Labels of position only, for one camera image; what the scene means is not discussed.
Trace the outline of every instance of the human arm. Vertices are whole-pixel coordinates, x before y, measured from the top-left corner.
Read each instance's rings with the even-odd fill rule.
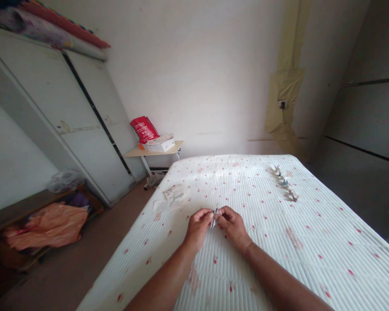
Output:
[[[191,264],[202,248],[207,227],[212,219],[211,209],[201,209],[190,217],[183,243],[142,287],[124,311],[173,309]]]
[[[229,206],[215,216],[229,240],[255,271],[259,282],[278,310],[332,310],[320,297],[257,246],[248,233],[242,217]]]

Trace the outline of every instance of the mattress with red dots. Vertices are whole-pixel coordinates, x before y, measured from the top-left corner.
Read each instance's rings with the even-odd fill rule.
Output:
[[[279,165],[293,201],[273,167]],[[153,213],[183,184],[188,203]],[[389,310],[389,244],[290,155],[183,159],[169,172],[78,310],[122,310],[183,242],[188,217],[228,205],[253,241],[335,310]],[[224,230],[208,229],[174,310],[272,310]]]

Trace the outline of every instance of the orange cloth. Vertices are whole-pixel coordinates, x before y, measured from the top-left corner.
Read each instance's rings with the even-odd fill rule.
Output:
[[[24,228],[8,227],[4,235],[9,246],[19,251],[29,247],[60,247],[80,239],[79,231],[87,217],[86,209],[53,203],[33,214]]]

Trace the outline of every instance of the person's left hand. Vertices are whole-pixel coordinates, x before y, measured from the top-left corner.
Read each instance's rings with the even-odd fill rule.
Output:
[[[194,213],[189,219],[189,226],[187,227],[183,244],[193,248],[196,252],[200,251],[206,236],[207,227],[212,222],[213,214],[211,209],[200,209]]]

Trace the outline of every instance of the table leg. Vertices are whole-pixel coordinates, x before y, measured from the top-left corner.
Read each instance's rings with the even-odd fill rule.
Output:
[[[147,164],[146,157],[142,155],[142,156],[141,156],[141,160],[143,161],[144,166],[146,167],[146,170],[147,170],[147,172],[148,172],[148,175],[151,177],[152,174],[151,174],[150,167],[149,167],[148,164]]]

